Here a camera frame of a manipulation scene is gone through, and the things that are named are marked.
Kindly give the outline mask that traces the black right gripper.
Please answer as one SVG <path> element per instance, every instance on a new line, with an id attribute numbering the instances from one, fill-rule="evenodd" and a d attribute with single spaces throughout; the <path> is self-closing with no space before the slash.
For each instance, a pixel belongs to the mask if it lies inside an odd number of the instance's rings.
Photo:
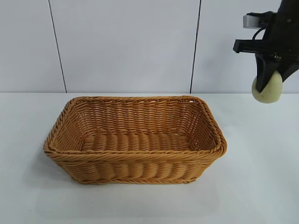
<path id="1" fill-rule="evenodd" d="M 256 89 L 262 92 L 273 73 L 281 67 L 284 82 L 299 70 L 299 16 L 291 13 L 247 13 L 243 27 L 256 29 L 251 39 L 236 39 L 233 51 L 256 57 Z"/>

